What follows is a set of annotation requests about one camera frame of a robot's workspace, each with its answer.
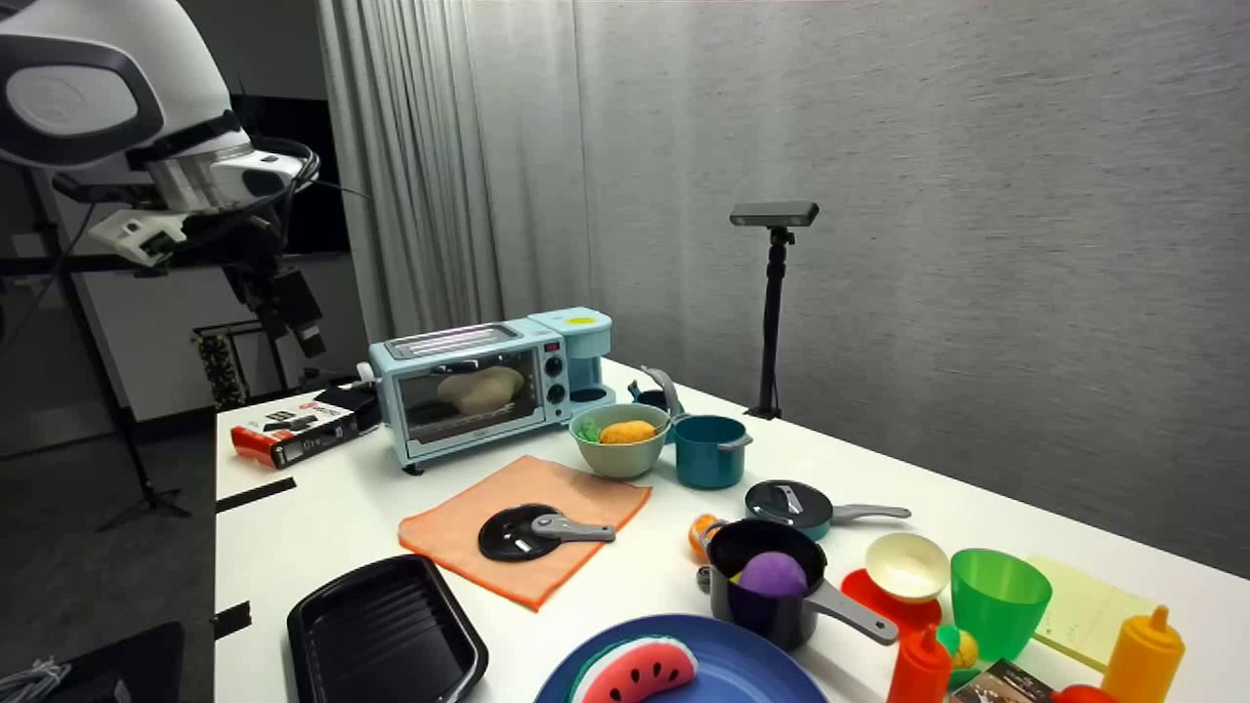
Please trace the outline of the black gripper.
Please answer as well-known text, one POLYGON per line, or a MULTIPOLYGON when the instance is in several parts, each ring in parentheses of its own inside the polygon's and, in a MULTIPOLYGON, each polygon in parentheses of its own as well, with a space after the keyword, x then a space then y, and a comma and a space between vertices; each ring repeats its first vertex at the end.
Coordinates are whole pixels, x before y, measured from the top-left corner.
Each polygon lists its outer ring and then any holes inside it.
POLYGON ((190 213, 183 221, 183 263, 218 264, 233 298, 252 313, 286 313, 304 354, 323 352, 320 303, 313 287, 282 263, 282 229, 252 210, 190 213))

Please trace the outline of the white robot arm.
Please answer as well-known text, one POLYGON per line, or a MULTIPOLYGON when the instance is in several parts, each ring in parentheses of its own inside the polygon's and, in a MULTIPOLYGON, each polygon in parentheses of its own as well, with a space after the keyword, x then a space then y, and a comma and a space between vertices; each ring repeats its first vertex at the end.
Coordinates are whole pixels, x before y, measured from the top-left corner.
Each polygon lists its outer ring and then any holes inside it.
POLYGON ((132 269, 218 264, 270 335, 323 352, 320 303, 282 263, 320 157, 247 131, 178 0, 2 0, 0 157, 113 201, 89 239, 132 269))

